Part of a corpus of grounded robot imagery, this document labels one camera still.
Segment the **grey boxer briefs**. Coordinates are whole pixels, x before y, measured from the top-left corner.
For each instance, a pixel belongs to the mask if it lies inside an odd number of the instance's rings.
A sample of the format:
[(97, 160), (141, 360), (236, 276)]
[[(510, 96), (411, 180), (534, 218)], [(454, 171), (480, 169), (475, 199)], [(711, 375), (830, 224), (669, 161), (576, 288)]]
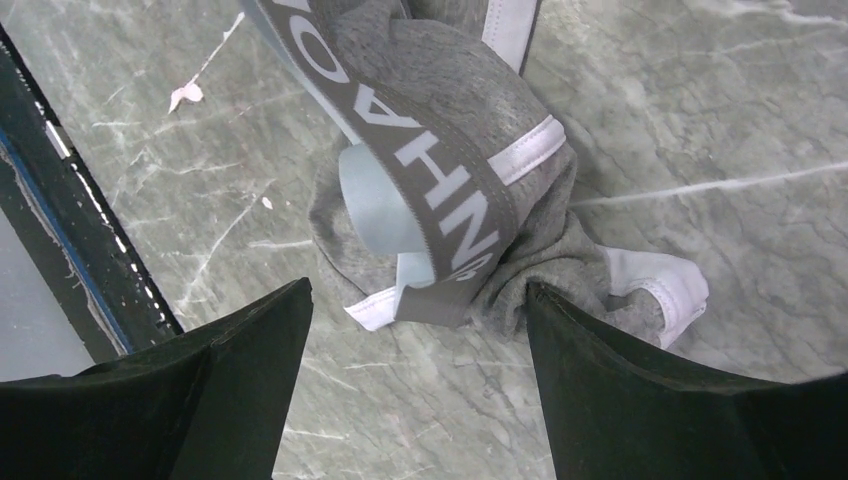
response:
[(247, 1), (245, 14), (348, 139), (316, 177), (321, 272), (364, 329), (510, 335), (540, 282), (669, 347), (707, 304), (699, 267), (595, 243), (569, 201), (563, 124), (520, 72), (534, 1)]

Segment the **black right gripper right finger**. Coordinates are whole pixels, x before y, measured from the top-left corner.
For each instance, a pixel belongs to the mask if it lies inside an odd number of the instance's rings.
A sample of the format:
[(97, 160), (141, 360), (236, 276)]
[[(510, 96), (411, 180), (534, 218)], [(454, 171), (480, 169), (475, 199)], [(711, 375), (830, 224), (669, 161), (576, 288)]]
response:
[(527, 332), (560, 479), (843, 479), (847, 377), (784, 384), (663, 351), (527, 290)]

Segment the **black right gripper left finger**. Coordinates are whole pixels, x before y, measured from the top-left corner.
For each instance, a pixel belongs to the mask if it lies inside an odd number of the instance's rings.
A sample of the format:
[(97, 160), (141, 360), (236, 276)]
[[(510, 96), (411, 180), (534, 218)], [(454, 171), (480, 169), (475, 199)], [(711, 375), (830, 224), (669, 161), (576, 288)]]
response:
[(308, 279), (79, 374), (1, 386), (5, 479), (268, 479), (313, 314)]

